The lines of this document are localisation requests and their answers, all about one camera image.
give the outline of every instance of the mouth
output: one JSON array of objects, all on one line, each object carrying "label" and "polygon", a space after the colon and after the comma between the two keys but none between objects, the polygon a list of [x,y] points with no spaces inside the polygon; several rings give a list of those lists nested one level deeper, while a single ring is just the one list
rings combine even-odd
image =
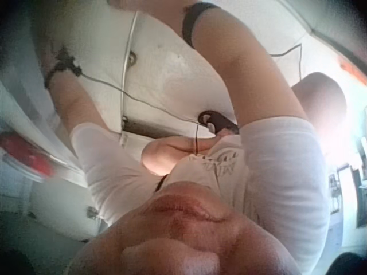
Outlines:
[{"label": "mouth", "polygon": [[181,195],[162,195],[154,199],[143,213],[181,214],[199,221],[222,221],[204,208],[200,201]]}]

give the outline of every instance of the red object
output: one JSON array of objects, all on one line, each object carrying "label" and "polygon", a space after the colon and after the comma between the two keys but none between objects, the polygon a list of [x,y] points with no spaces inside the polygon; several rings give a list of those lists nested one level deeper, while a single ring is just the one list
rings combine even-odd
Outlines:
[{"label": "red object", "polygon": [[37,149],[16,133],[0,135],[0,146],[9,155],[36,170],[43,176],[52,176],[52,168],[47,157],[37,152]]}]

